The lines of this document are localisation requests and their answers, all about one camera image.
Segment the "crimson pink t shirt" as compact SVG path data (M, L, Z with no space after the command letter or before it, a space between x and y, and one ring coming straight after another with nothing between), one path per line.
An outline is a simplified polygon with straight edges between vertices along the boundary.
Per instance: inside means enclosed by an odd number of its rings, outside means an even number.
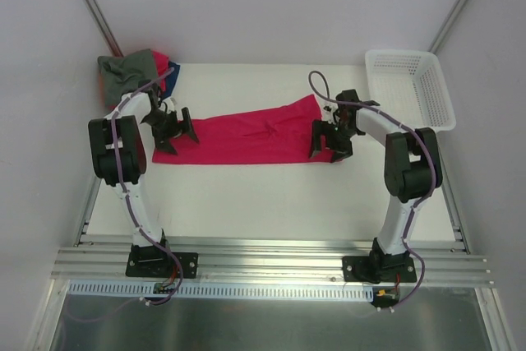
M235 113L192 122L200 142L172 140L177 154L154 150L156 164L246 165L329 163L326 145L310 157L311 125L321 117L313 95L278 108Z

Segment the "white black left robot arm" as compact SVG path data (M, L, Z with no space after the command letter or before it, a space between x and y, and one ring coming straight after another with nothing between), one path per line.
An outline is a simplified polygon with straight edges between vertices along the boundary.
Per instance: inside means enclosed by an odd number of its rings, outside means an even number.
M159 90L156 81L141 81L108 115L88 123L95 175L113 189L131 225L131 263L145 265L153 275L167 274L173 257L145 190L147 159L140 125L150 127L155 149L165 154L178 153L173 138L200 142L189 109L182 109L182 118L175 110L162 109Z

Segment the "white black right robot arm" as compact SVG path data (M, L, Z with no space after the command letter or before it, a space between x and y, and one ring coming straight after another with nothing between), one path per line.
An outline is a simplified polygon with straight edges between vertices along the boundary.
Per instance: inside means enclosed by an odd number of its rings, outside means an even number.
M353 155L352 139L369 136L385 149L384 183L390 200L384 223L365 256L346 256L344 274L371 284L402 280L413 283L414 254L408 245L418 211L441 186L442 170L436 133L429 127L412 129L395 120L374 101L361 101L356 90L337 95L331 121L311 124L310 158L323 149L331 162Z

